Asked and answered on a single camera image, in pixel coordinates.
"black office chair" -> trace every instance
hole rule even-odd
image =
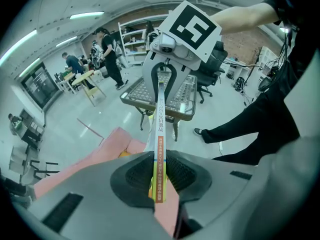
[[[197,91],[199,92],[202,99],[200,100],[201,104],[205,101],[202,92],[210,94],[210,97],[213,96],[212,93],[208,91],[208,86],[216,85],[216,82],[221,73],[225,73],[225,71],[220,68],[220,66],[227,56],[228,52],[224,50],[224,43],[221,41],[217,41],[208,61],[206,63],[202,61],[198,70],[191,71],[190,75],[196,76],[197,78]]]

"fluorescent light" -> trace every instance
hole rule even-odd
[[[55,47],[62,46],[63,44],[68,43],[68,42],[75,40],[75,39],[77,39],[77,36],[74,36],[74,37],[71,37],[67,40],[64,40],[63,42],[58,43]]]
[[[104,11],[97,11],[97,12],[86,12],[86,13],[75,14],[70,17],[70,20],[78,19],[82,17],[88,17],[88,16],[99,16],[104,13],[105,13]]]
[[[27,34],[25,37],[21,38],[18,42],[16,42],[3,56],[0,58],[0,66],[5,62],[5,60],[25,41],[32,38],[34,35],[37,34],[37,30],[32,31],[31,33]]]
[[[40,58],[37,58],[34,62],[32,62],[22,73],[19,75],[19,77],[22,77],[25,73],[29,71],[38,61],[40,61]]]
[[[289,33],[289,29],[288,28],[285,28],[285,27],[280,27],[280,30],[284,33]]]

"floor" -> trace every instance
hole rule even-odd
[[[128,79],[129,87],[142,76],[141,67],[135,66],[121,71],[122,77]],[[204,93],[204,103],[200,104],[197,94],[196,111],[191,121],[180,121],[178,140],[173,138],[173,125],[166,123],[166,147],[195,156],[212,159],[221,154],[236,153],[247,147],[257,136],[250,134],[224,141],[219,149],[218,143],[205,144],[201,137],[193,133],[194,128],[212,129],[220,126],[244,108],[244,97],[231,87],[232,80],[221,79],[209,91],[213,97]],[[64,93],[46,113],[46,127],[43,142],[40,144],[39,159],[46,162],[59,163],[58,170],[76,163],[97,148],[102,138],[107,138],[113,129],[122,127],[131,136],[147,142],[149,122],[145,118],[143,130],[140,130],[141,114],[130,105],[123,104],[119,98],[125,88],[116,90],[115,82],[110,78],[102,80],[99,87],[106,98],[97,93],[94,96],[95,107],[85,96],[83,90],[77,95]],[[88,130],[84,124],[97,134]]]

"white shelf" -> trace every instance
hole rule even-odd
[[[143,55],[143,54],[147,54],[146,51],[137,51],[137,52],[130,52],[130,53],[126,53],[127,56],[132,56],[132,55]]]
[[[145,41],[144,40],[140,40],[140,41],[135,41],[135,42],[128,42],[125,43],[124,46],[132,46],[132,45],[137,45],[137,44],[144,44]]]
[[[139,34],[139,33],[142,33],[144,30],[145,30],[145,28],[144,29],[135,30],[135,31],[132,31],[132,32],[129,32],[129,33],[125,33],[125,34],[122,34],[122,37]]]
[[[152,21],[160,21],[160,20],[164,20],[167,16],[168,16],[168,14],[160,14],[160,15],[153,15],[153,16],[148,16],[148,17],[143,17],[143,18],[137,18],[137,19],[128,21],[126,23],[120,24],[120,27],[137,25],[137,24],[144,23],[146,21],[151,21],[151,22]]]
[[[129,65],[137,65],[137,64],[142,64],[142,63],[144,63],[144,60],[130,61]]]

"ceiling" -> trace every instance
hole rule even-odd
[[[0,42],[0,57],[18,40],[37,29],[37,35],[27,40],[1,65],[6,75],[14,78],[37,58],[45,58],[61,47],[56,44],[77,36],[78,42],[96,27],[132,10],[157,4],[179,3],[183,0],[29,0],[16,16]],[[262,0],[189,0],[224,9],[229,6],[250,6]],[[71,15],[104,11],[100,17],[69,19]],[[268,26],[275,38],[282,39],[276,26]]]

